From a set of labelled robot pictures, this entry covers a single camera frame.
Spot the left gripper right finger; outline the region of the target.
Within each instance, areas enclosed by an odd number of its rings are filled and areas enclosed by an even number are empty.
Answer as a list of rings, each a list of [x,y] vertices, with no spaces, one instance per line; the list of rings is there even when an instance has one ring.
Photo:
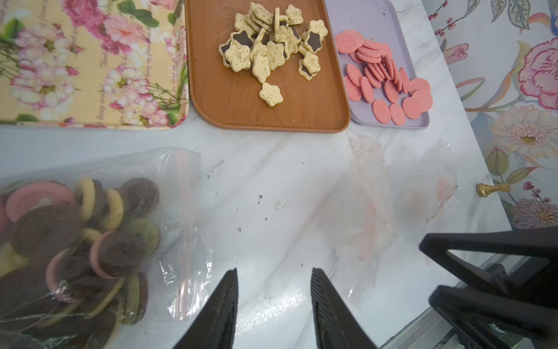
[[[377,349],[320,268],[312,269],[310,293],[317,348]]]

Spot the bag of pink cookies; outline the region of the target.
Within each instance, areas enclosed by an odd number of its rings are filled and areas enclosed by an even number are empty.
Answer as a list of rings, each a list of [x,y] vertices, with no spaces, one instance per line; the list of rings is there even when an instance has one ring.
[[[457,192],[450,143],[439,139],[408,164],[388,167],[396,215],[414,225],[434,220]]]

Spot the bag of cream cookies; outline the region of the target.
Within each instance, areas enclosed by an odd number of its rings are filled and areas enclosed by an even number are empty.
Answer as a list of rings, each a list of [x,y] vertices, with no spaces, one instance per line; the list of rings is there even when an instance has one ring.
[[[350,163],[320,208],[317,229],[334,255],[328,272],[353,305],[370,298],[382,255],[394,244],[395,213],[388,168],[380,143],[349,137]]]

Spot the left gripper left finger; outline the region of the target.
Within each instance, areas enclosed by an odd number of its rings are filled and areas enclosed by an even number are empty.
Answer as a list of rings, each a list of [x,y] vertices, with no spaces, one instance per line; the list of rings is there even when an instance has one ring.
[[[238,273],[228,270],[174,348],[231,349],[238,313]]]

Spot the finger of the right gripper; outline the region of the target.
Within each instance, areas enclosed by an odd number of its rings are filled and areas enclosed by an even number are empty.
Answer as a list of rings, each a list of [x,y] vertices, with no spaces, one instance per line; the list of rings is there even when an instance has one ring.
[[[438,286],[429,298],[462,339],[466,348],[507,348],[492,333],[500,330],[533,340],[540,348],[557,347],[557,310],[473,289]]]
[[[503,297],[557,296],[557,228],[536,228],[486,234],[427,234],[419,249],[473,289]],[[527,257],[509,275],[489,273],[451,250]]]

